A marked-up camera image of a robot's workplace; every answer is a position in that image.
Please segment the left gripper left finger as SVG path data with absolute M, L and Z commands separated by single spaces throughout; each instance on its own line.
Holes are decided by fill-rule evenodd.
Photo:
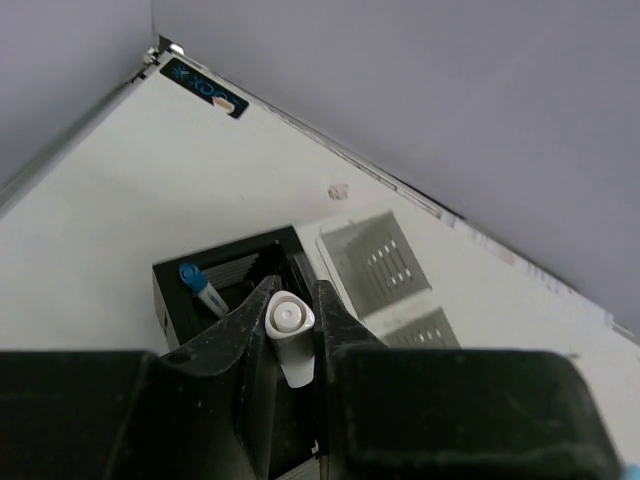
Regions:
M 268 276 L 179 348 L 5 351 L 5 479 L 265 479 L 278 365 Z

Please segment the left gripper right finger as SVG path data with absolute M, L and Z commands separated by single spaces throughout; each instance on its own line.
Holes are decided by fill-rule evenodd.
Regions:
M 548 351 L 391 348 L 312 293 L 324 479 L 619 479 L 586 381 Z

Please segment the blue-capped white marker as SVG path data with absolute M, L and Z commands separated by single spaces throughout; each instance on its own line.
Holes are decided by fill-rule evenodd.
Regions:
M 218 318 L 223 318 L 229 313 L 230 309 L 227 303 L 195 264 L 181 264 L 179 276 L 191 292 Z

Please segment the green-capped white marker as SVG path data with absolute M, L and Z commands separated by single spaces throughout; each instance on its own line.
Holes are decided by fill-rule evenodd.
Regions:
M 315 365 L 311 307 L 289 291 L 277 291 L 267 305 L 264 326 L 288 386 L 298 389 L 310 384 Z

